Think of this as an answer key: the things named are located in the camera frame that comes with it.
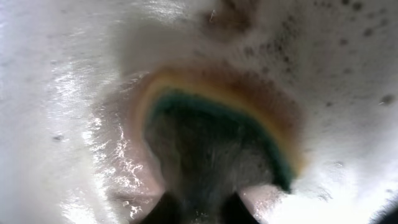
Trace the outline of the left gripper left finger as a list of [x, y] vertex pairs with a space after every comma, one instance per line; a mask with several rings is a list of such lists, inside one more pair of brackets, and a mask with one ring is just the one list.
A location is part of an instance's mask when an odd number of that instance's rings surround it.
[[165, 192], [138, 224], [182, 224], [183, 219], [183, 200], [172, 192]]

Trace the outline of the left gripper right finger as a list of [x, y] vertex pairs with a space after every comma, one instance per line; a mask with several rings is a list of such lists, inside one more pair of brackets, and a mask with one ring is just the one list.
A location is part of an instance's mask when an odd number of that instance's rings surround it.
[[220, 215], [222, 224], [259, 224], [237, 192], [231, 194], [222, 203]]

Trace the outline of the green yellow sponge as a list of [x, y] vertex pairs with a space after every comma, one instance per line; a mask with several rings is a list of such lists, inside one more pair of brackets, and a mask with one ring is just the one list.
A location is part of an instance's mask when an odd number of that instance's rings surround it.
[[222, 223], [220, 207], [235, 192], [251, 213], [245, 190], [290, 194], [305, 167], [295, 102], [272, 81], [233, 69], [154, 70], [139, 83], [130, 120], [162, 195], [183, 200], [183, 223]]

